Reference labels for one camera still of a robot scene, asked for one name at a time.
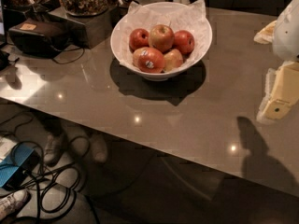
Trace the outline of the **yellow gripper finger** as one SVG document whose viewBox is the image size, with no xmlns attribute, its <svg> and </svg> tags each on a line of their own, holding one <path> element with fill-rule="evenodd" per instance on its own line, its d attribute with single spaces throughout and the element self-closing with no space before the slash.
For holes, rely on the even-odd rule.
<svg viewBox="0 0 299 224">
<path fill-rule="evenodd" d="M 271 44 L 273 42 L 276 23 L 276 21 L 271 21 L 254 36 L 253 40 L 259 44 Z"/>
<path fill-rule="evenodd" d="M 264 93 L 256 119 L 262 124 L 283 119 L 299 101 L 299 63 L 286 61 L 277 70 L 269 68 Z"/>
</svg>

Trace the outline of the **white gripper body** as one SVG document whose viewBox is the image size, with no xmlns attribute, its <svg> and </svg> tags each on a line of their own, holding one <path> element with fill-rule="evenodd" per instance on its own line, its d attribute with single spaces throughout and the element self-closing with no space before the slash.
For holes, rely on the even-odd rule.
<svg viewBox="0 0 299 224">
<path fill-rule="evenodd" d="M 291 0 L 278 16 L 272 47 L 284 61 L 299 61 L 299 0 Z"/>
</svg>

